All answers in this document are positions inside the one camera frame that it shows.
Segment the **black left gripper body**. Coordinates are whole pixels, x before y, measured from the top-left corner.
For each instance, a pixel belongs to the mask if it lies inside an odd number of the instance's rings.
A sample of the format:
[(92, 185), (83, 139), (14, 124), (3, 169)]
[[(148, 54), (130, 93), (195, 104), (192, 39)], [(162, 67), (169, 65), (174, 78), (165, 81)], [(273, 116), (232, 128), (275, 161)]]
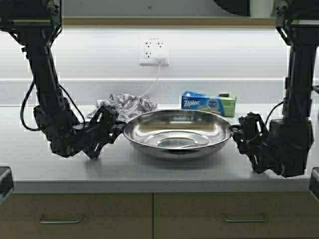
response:
[(83, 151), (90, 159), (97, 159), (103, 147), (108, 144), (108, 134), (119, 132), (119, 128), (112, 129), (116, 120), (116, 110), (100, 107), (84, 130), (77, 133), (74, 148)]

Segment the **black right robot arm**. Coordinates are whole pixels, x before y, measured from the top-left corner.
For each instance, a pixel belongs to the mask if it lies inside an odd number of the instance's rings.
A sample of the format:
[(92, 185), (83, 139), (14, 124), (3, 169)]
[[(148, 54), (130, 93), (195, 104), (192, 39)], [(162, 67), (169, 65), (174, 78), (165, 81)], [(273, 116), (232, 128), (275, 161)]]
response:
[(310, 119), (317, 49), (319, 46), (319, 3), (316, 0), (275, 1), (276, 30), (290, 47), (285, 97), (280, 119), (262, 120), (248, 113), (231, 127), (241, 154), (254, 172), (267, 170), (288, 178), (305, 173), (314, 143)]

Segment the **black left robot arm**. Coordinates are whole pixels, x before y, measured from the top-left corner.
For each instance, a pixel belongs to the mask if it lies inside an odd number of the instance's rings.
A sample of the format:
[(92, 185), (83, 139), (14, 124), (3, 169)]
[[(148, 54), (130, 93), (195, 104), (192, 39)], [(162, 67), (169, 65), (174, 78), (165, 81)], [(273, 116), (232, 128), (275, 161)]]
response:
[(62, 1), (3, 0), (0, 29), (26, 54), (32, 71), (31, 88), (37, 90), (33, 109), (37, 130), (43, 132), (51, 151), (68, 158), (85, 153), (97, 159), (107, 144), (115, 142), (126, 123), (112, 107), (100, 107), (90, 121), (78, 119), (79, 109), (60, 85), (51, 47), (62, 32)]

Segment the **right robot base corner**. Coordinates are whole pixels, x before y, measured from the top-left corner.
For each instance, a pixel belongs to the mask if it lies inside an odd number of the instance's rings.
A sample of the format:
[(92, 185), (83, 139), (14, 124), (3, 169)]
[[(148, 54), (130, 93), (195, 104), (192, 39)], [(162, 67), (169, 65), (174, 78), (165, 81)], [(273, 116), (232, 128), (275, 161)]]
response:
[(309, 191), (317, 200), (319, 200), (319, 168), (318, 167), (315, 167), (312, 169)]

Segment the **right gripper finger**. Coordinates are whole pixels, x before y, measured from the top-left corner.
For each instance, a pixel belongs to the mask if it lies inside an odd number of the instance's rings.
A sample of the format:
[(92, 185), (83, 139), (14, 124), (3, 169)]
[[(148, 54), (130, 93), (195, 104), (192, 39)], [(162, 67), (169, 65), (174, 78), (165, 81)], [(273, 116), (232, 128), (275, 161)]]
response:
[(232, 132), (238, 132), (238, 131), (242, 130), (242, 125), (241, 124), (233, 124), (230, 126), (230, 130)]
[(238, 149), (245, 149), (245, 141), (241, 137), (233, 136)]

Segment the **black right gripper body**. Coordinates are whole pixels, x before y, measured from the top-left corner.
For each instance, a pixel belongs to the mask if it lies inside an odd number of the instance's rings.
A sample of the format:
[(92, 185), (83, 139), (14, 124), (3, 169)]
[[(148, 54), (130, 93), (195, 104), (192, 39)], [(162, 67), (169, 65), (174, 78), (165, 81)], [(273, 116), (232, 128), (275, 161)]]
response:
[(235, 132), (235, 136), (245, 141), (245, 149), (239, 149), (239, 152), (249, 158), (253, 171), (261, 174), (268, 169), (260, 148), (269, 134), (266, 124), (259, 114), (253, 112), (240, 117), (238, 121), (242, 125), (242, 130)]

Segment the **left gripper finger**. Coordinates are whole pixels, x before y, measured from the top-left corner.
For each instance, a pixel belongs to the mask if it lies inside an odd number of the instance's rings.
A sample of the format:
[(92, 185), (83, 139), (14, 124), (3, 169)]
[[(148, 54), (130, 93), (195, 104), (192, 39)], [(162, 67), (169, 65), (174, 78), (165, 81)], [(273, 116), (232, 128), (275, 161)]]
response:
[(108, 134), (108, 144), (114, 144), (115, 140), (118, 138), (119, 135), (119, 132), (112, 132)]
[(124, 129), (125, 128), (125, 122), (121, 121), (121, 120), (116, 120), (113, 125), (112, 125), (112, 129), (116, 129), (116, 128), (121, 128)]

